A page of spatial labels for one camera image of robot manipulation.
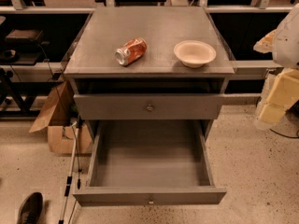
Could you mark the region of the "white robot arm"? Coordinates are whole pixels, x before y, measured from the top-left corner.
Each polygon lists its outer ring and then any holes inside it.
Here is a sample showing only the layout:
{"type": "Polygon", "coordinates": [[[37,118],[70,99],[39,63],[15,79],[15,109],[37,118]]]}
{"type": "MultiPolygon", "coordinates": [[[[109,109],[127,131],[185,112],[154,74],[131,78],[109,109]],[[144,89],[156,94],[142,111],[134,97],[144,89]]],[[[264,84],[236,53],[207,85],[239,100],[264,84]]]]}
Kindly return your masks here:
{"type": "Polygon", "coordinates": [[[278,27],[259,40],[253,49],[272,53],[283,70],[269,84],[264,83],[255,125],[267,130],[277,125],[299,101],[299,5],[295,5],[278,27]]]}

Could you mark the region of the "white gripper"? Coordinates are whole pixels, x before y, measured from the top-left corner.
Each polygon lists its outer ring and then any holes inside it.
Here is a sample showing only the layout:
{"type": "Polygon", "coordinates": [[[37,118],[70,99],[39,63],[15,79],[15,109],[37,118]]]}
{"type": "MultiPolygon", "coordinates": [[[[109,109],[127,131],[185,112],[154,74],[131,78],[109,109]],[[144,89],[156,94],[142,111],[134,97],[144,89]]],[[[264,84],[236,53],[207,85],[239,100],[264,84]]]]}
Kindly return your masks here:
{"type": "Polygon", "coordinates": [[[266,99],[268,104],[258,103],[254,125],[260,130],[268,130],[279,123],[286,111],[299,100],[299,71],[284,69],[275,78],[275,82],[266,99]]]}

